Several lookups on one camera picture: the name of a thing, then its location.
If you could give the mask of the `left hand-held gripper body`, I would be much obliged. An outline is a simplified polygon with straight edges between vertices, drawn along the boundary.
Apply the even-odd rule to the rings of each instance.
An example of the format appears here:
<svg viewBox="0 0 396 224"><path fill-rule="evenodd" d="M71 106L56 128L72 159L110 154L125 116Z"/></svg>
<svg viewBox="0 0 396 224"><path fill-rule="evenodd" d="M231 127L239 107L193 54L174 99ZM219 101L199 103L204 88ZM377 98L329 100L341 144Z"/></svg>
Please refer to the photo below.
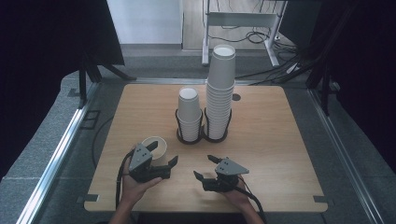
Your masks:
<svg viewBox="0 0 396 224"><path fill-rule="evenodd" d="M172 167L168 165L153 166L151 162L152 153L146 146L138 144L129 164L129 176L138 183L146 183L156 177L161 179L170 177Z"/></svg>

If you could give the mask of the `tall stack of white cups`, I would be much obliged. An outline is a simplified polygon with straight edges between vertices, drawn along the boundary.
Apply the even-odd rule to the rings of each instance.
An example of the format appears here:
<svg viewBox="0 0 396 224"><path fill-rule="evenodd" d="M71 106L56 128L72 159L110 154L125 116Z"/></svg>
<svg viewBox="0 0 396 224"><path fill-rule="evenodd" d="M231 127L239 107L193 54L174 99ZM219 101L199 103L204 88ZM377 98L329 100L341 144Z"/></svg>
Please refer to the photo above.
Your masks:
<svg viewBox="0 0 396 224"><path fill-rule="evenodd" d="M235 77L235 49L229 45L214 47L206 82L206 136L221 139L228 128Z"/></svg>

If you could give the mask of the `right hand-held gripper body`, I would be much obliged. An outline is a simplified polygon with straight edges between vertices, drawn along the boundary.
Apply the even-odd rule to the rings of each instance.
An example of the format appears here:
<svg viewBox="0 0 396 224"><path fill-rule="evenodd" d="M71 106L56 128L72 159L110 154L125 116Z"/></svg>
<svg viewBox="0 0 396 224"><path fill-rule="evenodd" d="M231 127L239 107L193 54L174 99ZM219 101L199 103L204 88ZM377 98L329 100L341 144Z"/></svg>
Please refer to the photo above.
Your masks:
<svg viewBox="0 0 396 224"><path fill-rule="evenodd" d="M232 161L223 158L215 168L216 178L204 178L201 181L205 191L228 192L233 190L239 182L239 175L248 174L249 169Z"/></svg>

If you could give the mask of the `black curtain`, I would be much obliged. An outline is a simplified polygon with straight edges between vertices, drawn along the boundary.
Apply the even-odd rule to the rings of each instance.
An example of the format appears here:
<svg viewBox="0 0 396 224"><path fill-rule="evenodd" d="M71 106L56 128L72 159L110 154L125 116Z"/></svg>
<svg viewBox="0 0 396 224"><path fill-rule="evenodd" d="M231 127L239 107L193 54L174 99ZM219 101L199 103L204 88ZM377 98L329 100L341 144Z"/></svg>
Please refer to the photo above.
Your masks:
<svg viewBox="0 0 396 224"><path fill-rule="evenodd" d="M0 179L85 60L123 63L107 0L0 0Z"/></svg>
<svg viewBox="0 0 396 224"><path fill-rule="evenodd" d="M325 62L338 101L396 174L396 0L290 0L281 33L314 60L349 7Z"/></svg>

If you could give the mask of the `person's left hand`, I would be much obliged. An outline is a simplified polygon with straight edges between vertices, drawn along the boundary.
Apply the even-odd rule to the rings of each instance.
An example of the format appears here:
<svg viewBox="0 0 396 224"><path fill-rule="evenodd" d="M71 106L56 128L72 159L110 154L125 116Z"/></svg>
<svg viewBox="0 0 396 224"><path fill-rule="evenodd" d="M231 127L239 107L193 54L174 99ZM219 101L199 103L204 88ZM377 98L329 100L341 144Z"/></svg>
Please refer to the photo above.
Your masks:
<svg viewBox="0 0 396 224"><path fill-rule="evenodd" d="M138 183L129 176L129 164L131 159L128 158L121 172L121 196L119 207L126 207L131 210L134 205L144 196L145 192L159 184L162 179L156 177L146 183Z"/></svg>

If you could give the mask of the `black wire cup holder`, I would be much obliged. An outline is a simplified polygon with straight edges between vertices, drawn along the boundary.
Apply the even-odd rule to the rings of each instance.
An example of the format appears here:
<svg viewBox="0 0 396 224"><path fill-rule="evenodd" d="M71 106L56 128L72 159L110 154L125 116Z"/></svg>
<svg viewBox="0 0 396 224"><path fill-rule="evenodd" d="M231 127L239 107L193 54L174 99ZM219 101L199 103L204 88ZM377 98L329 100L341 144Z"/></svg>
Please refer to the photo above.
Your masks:
<svg viewBox="0 0 396 224"><path fill-rule="evenodd" d="M230 125L230 122L231 122L231 119L233 116L233 112L230 112L230 116L228 117L227 125L226 125L225 131L223 133L223 136L219 139L212 139L209 137L210 122L208 122L207 124L203 124L203 120L208 119L208 116L206 114L206 109L202 110L201 117L199 119L199 124L200 124L199 132L197 134L197 137L193 141L188 141L185 138L185 136L181 130L181 120L177 116L177 112L178 112L178 110L175 111L175 117L177 120L177 139L179 142L186 144L186 145L194 145L194 144L197 144L198 142L200 142L202 139L205 139L207 142L210 142L210 143L220 143L227 138L228 128L229 128L229 125Z"/></svg>

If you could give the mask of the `white metal desk frame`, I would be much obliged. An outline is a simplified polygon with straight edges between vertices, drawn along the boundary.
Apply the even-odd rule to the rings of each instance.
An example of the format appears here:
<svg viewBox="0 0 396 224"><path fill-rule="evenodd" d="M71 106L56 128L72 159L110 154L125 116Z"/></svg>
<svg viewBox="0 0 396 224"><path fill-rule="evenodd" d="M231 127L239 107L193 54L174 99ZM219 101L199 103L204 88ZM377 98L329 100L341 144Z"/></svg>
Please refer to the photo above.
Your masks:
<svg viewBox="0 0 396 224"><path fill-rule="evenodd" d="M209 64L209 28L211 26L239 26L239 27L265 27L270 31L269 37L263 41L268 57L273 67L279 67L279 62L274 52L273 45L282 21L287 1L281 1L276 7L276 12L265 13L239 13L215 12L210 10L210 0L203 0L203 22L205 27L202 45L202 65Z"/></svg>

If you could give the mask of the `single white paper cup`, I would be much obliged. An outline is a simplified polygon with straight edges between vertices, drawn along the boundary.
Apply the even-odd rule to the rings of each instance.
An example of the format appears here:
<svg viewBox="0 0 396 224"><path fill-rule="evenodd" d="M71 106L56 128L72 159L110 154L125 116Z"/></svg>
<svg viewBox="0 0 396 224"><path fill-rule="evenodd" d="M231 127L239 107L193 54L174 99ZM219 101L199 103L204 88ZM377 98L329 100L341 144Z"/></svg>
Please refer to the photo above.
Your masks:
<svg viewBox="0 0 396 224"><path fill-rule="evenodd" d="M166 161L167 144L160 136L148 137L142 142L142 144L147 147L148 145L150 145L155 141L158 142L158 146L151 151L152 153L151 164L153 166L165 165L167 163Z"/></svg>

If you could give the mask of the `aluminium floor rail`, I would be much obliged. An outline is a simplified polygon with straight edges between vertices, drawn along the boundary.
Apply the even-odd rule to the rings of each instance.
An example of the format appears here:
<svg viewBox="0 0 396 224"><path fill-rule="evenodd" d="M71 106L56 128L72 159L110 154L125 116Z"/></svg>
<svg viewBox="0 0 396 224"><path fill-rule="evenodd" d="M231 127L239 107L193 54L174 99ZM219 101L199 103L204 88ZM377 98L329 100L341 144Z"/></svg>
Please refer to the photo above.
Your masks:
<svg viewBox="0 0 396 224"><path fill-rule="evenodd" d="M313 90L307 90L307 94L310 97L314 108L316 109L319 119L321 120L324 129L326 130L329 138L332 142L333 148L339 158L339 161L342 163L344 170L346 171L346 175L354 189L361 206L368 217L371 224L385 224L375 201L367 189L361 174L347 153L347 148L345 147L343 141L340 138L340 135L336 131L331 118L325 114L323 109L321 108L320 100L318 94Z"/></svg>
<svg viewBox="0 0 396 224"><path fill-rule="evenodd" d="M32 224L35 220L35 216L50 191L55 176L57 175L64 157L77 134L79 126L87 114L88 108L92 103L92 98L96 94L98 88L98 83L92 83L89 87L85 105L78 108L69 121L60 142L55 148L42 176L38 179L35 189L24 206L16 224Z"/></svg>

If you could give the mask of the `black metal stand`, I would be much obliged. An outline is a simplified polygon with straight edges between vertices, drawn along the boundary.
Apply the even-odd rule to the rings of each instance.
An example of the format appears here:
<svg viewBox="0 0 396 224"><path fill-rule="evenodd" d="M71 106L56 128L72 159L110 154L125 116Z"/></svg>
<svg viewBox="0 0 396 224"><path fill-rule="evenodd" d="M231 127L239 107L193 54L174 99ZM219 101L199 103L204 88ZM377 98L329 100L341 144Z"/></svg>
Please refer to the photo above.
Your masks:
<svg viewBox="0 0 396 224"><path fill-rule="evenodd" d="M91 80L92 83L99 83L102 80L102 75L98 69L101 65L117 77L125 80L136 80L136 77L129 76L123 73L120 69L116 68L113 64L105 63L99 57L91 56L84 52L80 68L78 70L78 85L79 85L79 105L78 108L81 109L88 102L87 93L87 78Z"/></svg>
<svg viewBox="0 0 396 224"><path fill-rule="evenodd" d="M325 61L315 63L311 74L309 75L305 86L308 89L314 89L321 84L320 95L320 108L326 116L329 115L328 102L330 93L330 70L328 64Z"/></svg>

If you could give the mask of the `short stack of white cups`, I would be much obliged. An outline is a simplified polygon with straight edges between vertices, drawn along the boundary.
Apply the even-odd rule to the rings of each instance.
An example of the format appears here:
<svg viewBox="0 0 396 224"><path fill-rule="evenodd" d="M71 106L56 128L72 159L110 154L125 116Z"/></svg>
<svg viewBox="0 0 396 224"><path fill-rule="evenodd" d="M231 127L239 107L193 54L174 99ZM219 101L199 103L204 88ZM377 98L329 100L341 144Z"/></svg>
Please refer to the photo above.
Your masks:
<svg viewBox="0 0 396 224"><path fill-rule="evenodd" d="M185 142L194 142L199 138L202 110L195 88L183 87L179 90L177 121L179 135Z"/></svg>

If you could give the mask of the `person's right hand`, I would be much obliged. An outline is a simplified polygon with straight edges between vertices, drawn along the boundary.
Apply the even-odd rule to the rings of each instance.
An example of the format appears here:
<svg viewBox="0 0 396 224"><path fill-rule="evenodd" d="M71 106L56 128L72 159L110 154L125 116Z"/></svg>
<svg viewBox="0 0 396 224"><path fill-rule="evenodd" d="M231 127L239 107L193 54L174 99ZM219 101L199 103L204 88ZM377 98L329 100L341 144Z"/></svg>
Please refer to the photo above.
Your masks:
<svg viewBox="0 0 396 224"><path fill-rule="evenodd" d="M246 210L251 206L248 196L236 189L228 192L222 192L221 195L224 196L230 204L240 211Z"/></svg>

